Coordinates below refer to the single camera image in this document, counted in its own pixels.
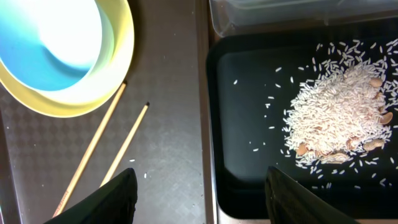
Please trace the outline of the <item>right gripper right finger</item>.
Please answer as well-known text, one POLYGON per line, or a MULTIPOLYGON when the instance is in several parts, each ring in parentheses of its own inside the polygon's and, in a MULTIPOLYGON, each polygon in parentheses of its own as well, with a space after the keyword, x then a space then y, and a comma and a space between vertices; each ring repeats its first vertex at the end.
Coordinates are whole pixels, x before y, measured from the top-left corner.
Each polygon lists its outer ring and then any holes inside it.
POLYGON ((357 224, 274 166, 267 170, 265 194, 273 224, 357 224))

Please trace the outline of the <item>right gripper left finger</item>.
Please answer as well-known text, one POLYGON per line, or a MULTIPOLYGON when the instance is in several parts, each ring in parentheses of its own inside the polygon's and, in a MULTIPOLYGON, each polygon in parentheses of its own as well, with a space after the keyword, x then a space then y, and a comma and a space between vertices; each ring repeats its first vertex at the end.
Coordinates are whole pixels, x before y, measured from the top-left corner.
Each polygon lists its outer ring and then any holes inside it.
POLYGON ((45 224, 132 224, 136 203, 136 173, 128 168, 45 224))

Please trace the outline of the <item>pile of rice scraps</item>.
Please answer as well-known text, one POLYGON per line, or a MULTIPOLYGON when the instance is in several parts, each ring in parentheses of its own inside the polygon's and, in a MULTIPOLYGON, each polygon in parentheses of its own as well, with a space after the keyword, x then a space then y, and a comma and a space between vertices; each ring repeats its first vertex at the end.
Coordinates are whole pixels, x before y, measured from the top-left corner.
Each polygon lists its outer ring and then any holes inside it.
POLYGON ((295 164, 315 172, 382 149, 397 133, 397 60, 363 59, 358 46, 338 60, 314 62, 284 110, 285 145, 295 164))

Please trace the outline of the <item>light blue bowl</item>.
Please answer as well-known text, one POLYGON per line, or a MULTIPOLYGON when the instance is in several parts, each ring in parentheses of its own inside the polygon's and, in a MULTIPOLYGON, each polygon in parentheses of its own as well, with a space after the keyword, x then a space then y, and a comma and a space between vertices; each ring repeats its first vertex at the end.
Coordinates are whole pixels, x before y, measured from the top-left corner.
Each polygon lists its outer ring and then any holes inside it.
POLYGON ((97 1, 1 1, 1 64, 27 88, 77 84, 109 58, 113 44, 97 1))

